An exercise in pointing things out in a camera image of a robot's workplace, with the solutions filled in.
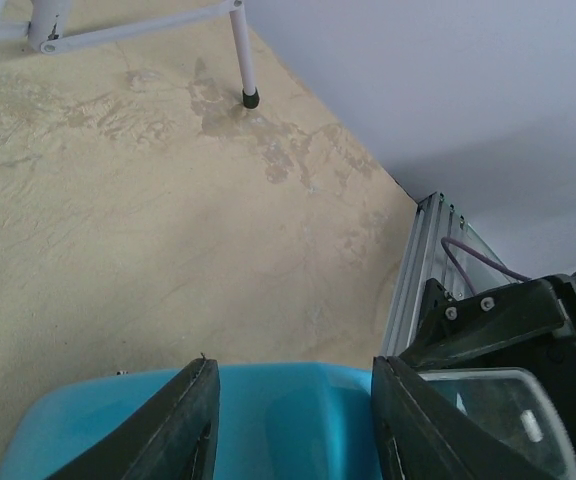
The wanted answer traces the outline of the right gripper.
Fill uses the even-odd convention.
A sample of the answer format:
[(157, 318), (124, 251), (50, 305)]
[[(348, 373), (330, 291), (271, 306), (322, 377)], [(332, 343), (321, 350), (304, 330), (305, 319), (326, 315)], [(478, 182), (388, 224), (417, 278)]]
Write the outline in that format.
[(534, 338), (524, 367), (547, 390), (576, 454), (576, 272), (546, 279), (437, 304), (399, 357), (416, 370), (452, 368)]

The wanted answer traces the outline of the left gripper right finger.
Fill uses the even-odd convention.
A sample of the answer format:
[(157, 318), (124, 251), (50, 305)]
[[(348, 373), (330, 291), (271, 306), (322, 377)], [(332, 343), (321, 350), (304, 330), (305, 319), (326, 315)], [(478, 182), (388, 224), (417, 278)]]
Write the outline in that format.
[(403, 362), (373, 359), (371, 409), (384, 479), (506, 479), (501, 444)]

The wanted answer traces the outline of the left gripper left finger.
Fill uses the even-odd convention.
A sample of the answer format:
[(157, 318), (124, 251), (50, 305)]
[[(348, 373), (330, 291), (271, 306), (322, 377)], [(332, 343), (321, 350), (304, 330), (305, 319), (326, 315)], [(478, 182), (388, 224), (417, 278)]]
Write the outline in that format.
[(115, 430), (52, 479), (211, 479), (220, 405), (218, 363), (188, 363)]

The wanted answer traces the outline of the blue metronome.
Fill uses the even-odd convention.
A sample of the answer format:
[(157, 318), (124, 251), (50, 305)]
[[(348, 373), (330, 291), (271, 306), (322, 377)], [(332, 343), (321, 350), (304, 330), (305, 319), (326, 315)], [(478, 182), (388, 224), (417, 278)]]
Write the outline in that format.
[[(133, 373), (59, 388), (23, 417), (0, 479), (43, 479), (101, 440), (174, 376)], [(325, 363), (219, 369), (217, 479), (378, 479), (371, 374)]]

